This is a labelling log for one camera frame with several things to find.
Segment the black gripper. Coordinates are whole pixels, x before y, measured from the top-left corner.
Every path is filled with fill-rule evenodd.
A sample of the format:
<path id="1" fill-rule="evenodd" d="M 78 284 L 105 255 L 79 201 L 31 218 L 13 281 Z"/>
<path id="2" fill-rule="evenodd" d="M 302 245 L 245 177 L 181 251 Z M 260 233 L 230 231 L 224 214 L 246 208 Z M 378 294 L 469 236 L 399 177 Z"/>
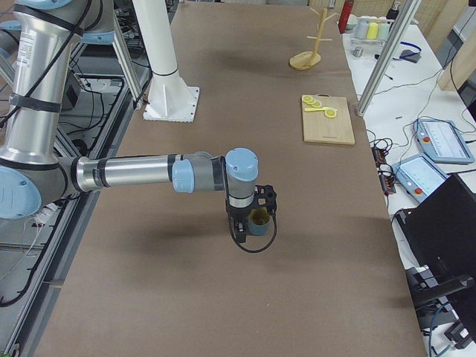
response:
<path id="1" fill-rule="evenodd" d="M 227 208 L 229 228 L 234 242 L 245 242 L 249 233 L 248 218 L 251 208 Z"/>

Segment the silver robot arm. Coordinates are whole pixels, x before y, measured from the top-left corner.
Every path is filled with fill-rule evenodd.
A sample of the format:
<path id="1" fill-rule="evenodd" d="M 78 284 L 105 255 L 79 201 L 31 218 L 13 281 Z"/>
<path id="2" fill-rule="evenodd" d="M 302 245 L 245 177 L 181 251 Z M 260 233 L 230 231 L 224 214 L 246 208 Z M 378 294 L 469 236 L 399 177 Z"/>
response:
<path id="1" fill-rule="evenodd" d="M 93 36 L 115 37 L 111 1 L 17 1 L 21 25 L 10 111 L 1 119 L 1 217 L 20 219 L 77 192 L 125 184 L 171 182 L 180 193 L 224 191 L 231 236 L 243 243 L 257 207 L 256 155 L 204 152 L 132 158 L 59 159 L 54 140 L 72 47 Z"/>
<path id="2" fill-rule="evenodd" d="M 19 20 L 7 20 L 1 23 L 1 55 L 8 58 L 19 47 L 22 25 Z"/>

